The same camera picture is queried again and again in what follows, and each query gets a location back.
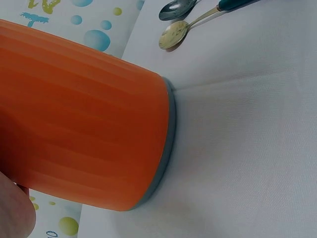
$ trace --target spoon handle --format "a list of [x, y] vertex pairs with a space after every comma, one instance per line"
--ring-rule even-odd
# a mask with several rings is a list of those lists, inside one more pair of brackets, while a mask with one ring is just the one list
[[201, 15], [200, 17], [198, 17], [196, 20], [194, 20], [192, 23], [189, 24], [188, 28], [191, 28], [194, 24], [196, 24], [197, 22], [203, 20], [204, 18], [215, 14], [216, 12], [219, 12], [220, 9], [218, 8], [218, 6], [214, 7], [213, 9], [209, 10], [208, 12], [206, 12], [205, 14]]
[[247, 3], [252, 2], [252, 1], [254, 1], [254, 0], [221, 0], [215, 8], [213, 8], [210, 11], [206, 12], [205, 14], [201, 15], [196, 20], [194, 20], [192, 23], [190, 23], [189, 28], [191, 28], [194, 24], [203, 20], [204, 18], [215, 14], [216, 12], [229, 11], [229, 10], [235, 9], [237, 7], [243, 6], [244, 4], [247, 4]]
[[221, 0], [218, 3], [218, 10], [219, 11], [229, 11], [234, 8], [243, 6], [244, 4], [247, 4], [254, 0]]

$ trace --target teal spoon handle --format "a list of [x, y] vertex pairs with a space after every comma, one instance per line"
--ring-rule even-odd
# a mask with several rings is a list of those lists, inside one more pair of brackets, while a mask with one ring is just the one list
[[253, 0], [221, 0], [218, 3], [218, 10], [229, 11], [252, 1]]

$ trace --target bubble pattern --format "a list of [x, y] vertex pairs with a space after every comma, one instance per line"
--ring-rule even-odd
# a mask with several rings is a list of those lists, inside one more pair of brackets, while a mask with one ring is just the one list
[[84, 44], [98, 51], [105, 51], [110, 45], [109, 36], [100, 30], [90, 30], [84, 35]]
[[60, 231], [67, 236], [74, 236], [78, 233], [78, 222], [71, 217], [63, 217], [58, 223]]
[[103, 28], [104, 30], [110, 30], [112, 27], [112, 24], [110, 21], [105, 20], [100, 23], [100, 27]]
[[71, 17], [70, 22], [74, 25], [79, 25], [83, 22], [83, 18], [79, 15], [74, 15]]
[[71, 1], [75, 6], [80, 6], [80, 7], [88, 6], [89, 4], [93, 2], [93, 0], [71, 0]]

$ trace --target spoon bowl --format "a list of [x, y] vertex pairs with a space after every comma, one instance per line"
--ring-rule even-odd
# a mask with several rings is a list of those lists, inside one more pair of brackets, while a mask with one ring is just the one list
[[159, 47], [167, 50], [177, 45], [185, 37], [189, 30], [189, 24], [186, 21], [176, 21], [169, 25], [159, 38]]
[[165, 5], [159, 12], [158, 17], [161, 21], [170, 21], [181, 17], [189, 12], [197, 0], [174, 0]]

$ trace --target human hand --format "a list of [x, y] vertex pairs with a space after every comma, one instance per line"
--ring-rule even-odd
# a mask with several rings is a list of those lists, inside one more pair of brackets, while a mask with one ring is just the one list
[[0, 238], [27, 238], [35, 226], [28, 189], [16, 186], [0, 172]]

